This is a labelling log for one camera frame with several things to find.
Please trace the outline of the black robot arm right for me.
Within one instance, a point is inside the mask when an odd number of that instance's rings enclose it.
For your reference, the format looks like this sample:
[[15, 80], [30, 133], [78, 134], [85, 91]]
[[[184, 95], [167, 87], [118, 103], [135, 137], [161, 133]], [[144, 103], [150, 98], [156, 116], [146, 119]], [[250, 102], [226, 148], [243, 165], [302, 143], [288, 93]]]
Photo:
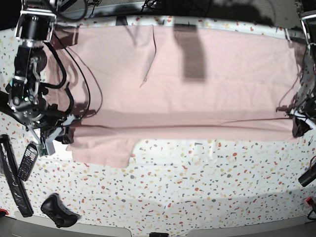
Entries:
[[[0, 94], [0, 111], [14, 118], [26, 128], [34, 132], [36, 147], [40, 156], [55, 153], [53, 141], [63, 144], [72, 142], [70, 126], [83, 119], [83, 115], [72, 113], [75, 102], [67, 82], [67, 72], [56, 50], [50, 43], [55, 35], [57, 20], [75, 23], [85, 18], [88, 12], [88, 1], [84, 1], [83, 14], [78, 18], [70, 18], [63, 12], [73, 5], [73, 0], [23, 0], [20, 17], [15, 29], [15, 37], [21, 41], [14, 59], [14, 75]], [[61, 81], [50, 84], [41, 81], [40, 73], [45, 69], [47, 47], [61, 71]], [[58, 110], [57, 104], [49, 104], [44, 96], [50, 89], [63, 89], [69, 99], [65, 111]]]

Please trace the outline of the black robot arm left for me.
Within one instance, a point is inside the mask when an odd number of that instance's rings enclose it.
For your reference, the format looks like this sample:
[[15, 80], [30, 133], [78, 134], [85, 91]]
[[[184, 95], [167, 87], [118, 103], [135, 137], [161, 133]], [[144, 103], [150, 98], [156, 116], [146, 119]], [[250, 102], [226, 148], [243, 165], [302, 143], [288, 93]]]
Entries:
[[292, 119], [292, 135], [299, 138], [316, 128], [316, 2], [296, 0], [295, 5], [302, 27], [301, 38], [306, 42], [304, 52], [298, 54], [300, 88], [290, 105], [278, 107], [277, 111], [286, 112]]

